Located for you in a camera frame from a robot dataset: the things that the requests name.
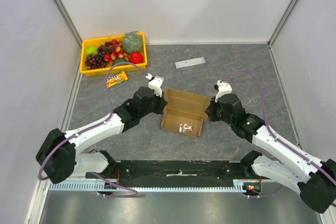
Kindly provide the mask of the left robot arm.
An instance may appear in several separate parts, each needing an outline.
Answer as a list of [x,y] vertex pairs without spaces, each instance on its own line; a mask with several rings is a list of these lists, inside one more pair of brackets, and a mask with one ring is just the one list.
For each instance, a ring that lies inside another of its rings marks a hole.
[[78,168],[83,168],[84,173],[96,172],[103,178],[111,178],[115,165],[105,154],[90,157],[83,151],[109,136],[137,126],[150,113],[162,114],[166,105],[164,93],[157,94],[153,89],[140,87],[132,98],[95,122],[68,132],[58,128],[51,130],[36,154],[40,165],[39,179],[59,184]]

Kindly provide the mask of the brown cardboard box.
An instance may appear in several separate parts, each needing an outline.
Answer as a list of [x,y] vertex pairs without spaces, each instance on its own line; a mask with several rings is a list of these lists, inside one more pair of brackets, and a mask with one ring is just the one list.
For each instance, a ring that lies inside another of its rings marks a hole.
[[[208,119],[205,110],[210,103],[210,98],[175,89],[168,89],[164,98],[167,106],[163,111],[161,128],[182,135],[199,137],[203,122]],[[180,133],[179,127],[182,123],[193,124],[194,132]]]

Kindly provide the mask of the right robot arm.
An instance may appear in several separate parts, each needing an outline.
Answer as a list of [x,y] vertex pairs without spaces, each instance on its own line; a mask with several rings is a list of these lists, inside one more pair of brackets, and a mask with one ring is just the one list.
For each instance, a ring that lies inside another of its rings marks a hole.
[[303,151],[276,133],[260,117],[247,113],[237,95],[212,97],[206,114],[213,122],[223,121],[240,138],[276,158],[258,152],[246,155],[240,166],[248,179],[266,177],[296,192],[301,200],[320,214],[335,206],[335,161],[323,161]]

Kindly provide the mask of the small clear plastic bag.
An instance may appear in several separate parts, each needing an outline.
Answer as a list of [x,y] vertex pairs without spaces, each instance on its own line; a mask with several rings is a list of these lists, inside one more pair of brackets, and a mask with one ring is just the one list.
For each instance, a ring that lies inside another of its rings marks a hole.
[[180,133],[193,133],[194,132],[194,126],[193,126],[193,124],[182,123],[182,124],[180,124],[179,132]]

